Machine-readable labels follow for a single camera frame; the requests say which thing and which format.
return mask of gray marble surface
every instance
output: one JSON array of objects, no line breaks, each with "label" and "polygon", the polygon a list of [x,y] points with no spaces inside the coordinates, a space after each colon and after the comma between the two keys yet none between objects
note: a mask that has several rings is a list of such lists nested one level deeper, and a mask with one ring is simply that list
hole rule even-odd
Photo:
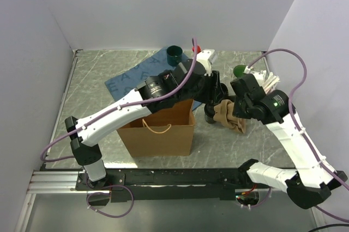
[{"label": "gray marble surface", "polygon": [[[111,77],[119,75],[156,51],[102,50],[80,51],[64,102],[55,137],[66,132],[64,119],[70,115],[83,118],[114,102],[104,85]],[[220,71],[221,81],[231,94],[230,80],[233,68],[248,64],[259,52],[218,52],[214,70]],[[264,61],[255,70],[265,69]],[[239,167],[250,158],[275,167],[293,167],[293,163],[273,134],[256,120],[247,121],[246,134],[209,125],[204,120],[203,105],[194,111],[196,126],[190,156],[132,158],[118,133],[114,131],[99,143],[107,168],[228,168]],[[56,144],[48,158],[71,155],[69,139]],[[47,168],[79,168],[74,159],[48,163]]]}]

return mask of red wire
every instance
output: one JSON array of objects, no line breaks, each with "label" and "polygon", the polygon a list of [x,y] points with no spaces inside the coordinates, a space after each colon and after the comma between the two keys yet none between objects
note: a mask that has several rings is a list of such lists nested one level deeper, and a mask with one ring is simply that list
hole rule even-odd
[{"label": "red wire", "polygon": [[247,192],[245,192],[245,193],[243,194],[244,197],[247,197],[253,190],[256,189],[256,187],[257,187],[257,184],[254,184],[253,187],[252,187],[252,189],[251,189],[250,191],[247,191]]}]

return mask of red object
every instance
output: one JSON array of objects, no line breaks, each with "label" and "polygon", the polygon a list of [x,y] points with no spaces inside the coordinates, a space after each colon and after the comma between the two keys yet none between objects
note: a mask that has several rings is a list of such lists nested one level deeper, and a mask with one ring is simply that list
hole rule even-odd
[{"label": "red object", "polygon": [[198,45],[198,46],[197,46],[197,53],[199,53],[199,52],[201,52],[201,48],[200,48],[200,46]]}]

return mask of cable tie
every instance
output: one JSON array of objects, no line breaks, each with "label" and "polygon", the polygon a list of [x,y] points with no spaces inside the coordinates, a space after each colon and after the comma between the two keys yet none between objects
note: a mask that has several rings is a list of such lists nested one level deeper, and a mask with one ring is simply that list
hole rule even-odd
[{"label": "cable tie", "polygon": [[250,73],[250,71],[251,71],[251,69],[253,69],[253,67],[248,67],[248,66],[246,66],[246,68],[245,68],[245,70],[244,70],[244,73],[245,74],[249,74]]},{"label": "cable tie", "polygon": [[320,165],[324,160],[326,160],[326,156],[322,156],[322,158],[317,162]]},{"label": "cable tie", "polygon": [[302,134],[305,134],[305,127],[302,127],[302,129],[299,131],[299,133],[302,135]]}]

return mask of brown cloth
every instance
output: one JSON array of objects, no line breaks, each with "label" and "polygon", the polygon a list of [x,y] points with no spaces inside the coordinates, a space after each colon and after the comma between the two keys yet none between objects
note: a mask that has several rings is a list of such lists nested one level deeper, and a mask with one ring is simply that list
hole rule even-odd
[{"label": "brown cloth", "polygon": [[234,102],[222,100],[220,104],[214,106],[214,121],[219,121],[223,126],[239,133],[246,133],[246,120],[233,116]]}]

